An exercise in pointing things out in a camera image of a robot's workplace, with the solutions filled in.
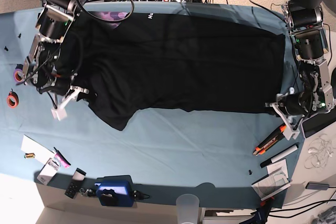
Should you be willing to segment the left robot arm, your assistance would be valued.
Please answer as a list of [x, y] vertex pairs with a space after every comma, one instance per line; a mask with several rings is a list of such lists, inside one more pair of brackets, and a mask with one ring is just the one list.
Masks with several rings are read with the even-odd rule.
[[282, 118], [287, 140], [298, 137], [304, 119], [328, 113], [335, 106], [328, 61], [324, 57], [329, 48], [323, 29], [322, 1], [283, 0], [281, 6], [303, 90], [278, 94], [276, 101], [266, 106]]

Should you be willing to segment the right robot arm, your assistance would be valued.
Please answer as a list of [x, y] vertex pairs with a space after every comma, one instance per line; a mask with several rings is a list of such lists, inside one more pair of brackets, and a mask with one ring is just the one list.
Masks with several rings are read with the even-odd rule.
[[22, 80], [17, 84], [34, 86], [52, 100], [53, 117], [62, 120], [67, 117], [66, 105], [88, 89], [72, 85], [78, 72], [76, 66], [68, 73], [58, 73], [56, 64], [60, 59], [61, 46], [71, 25], [80, 15], [80, 4], [84, 0], [45, 0], [44, 9], [36, 23], [29, 54], [22, 68]]

